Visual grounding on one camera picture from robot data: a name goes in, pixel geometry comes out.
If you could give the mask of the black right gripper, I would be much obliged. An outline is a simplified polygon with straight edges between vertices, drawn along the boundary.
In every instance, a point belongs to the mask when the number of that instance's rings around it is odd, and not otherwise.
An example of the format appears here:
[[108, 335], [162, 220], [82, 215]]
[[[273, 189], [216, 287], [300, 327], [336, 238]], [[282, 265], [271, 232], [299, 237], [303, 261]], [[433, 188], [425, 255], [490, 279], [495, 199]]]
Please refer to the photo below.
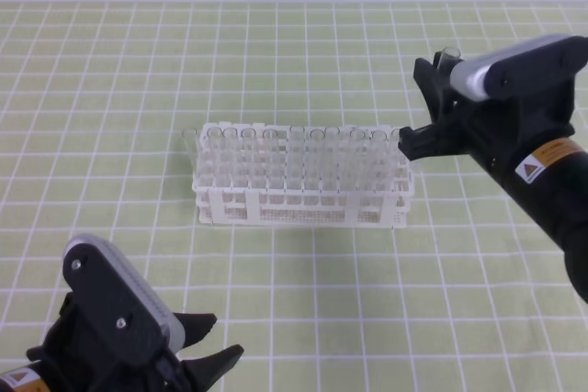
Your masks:
[[399, 131], [399, 150], [410, 161], [466, 153], [491, 176], [512, 174], [537, 147], [574, 133], [575, 78], [506, 99], [475, 103], [460, 95], [424, 58], [417, 58], [413, 79], [433, 123]]

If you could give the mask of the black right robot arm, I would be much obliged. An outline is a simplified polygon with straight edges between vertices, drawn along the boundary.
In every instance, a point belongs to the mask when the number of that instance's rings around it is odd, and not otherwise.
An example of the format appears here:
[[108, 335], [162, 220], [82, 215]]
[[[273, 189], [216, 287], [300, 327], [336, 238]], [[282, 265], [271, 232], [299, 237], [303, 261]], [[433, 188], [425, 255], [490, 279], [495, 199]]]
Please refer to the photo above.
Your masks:
[[417, 59], [431, 123], [419, 129], [220, 124], [185, 130], [199, 219], [209, 224], [394, 228], [410, 162], [466, 154], [562, 249], [587, 294], [587, 153], [573, 140], [584, 55], [534, 51], [485, 62]]

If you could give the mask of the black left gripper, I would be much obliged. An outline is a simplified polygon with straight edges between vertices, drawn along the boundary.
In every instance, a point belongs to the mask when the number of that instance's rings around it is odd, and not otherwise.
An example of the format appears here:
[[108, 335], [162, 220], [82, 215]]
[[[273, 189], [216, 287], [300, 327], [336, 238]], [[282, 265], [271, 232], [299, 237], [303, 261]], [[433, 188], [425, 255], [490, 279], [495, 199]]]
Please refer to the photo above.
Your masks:
[[213, 313], [175, 313], [169, 338], [132, 300], [110, 313], [69, 292], [43, 342], [27, 350], [29, 367], [50, 391], [209, 391], [244, 354], [240, 344], [180, 362], [176, 351], [201, 342]]

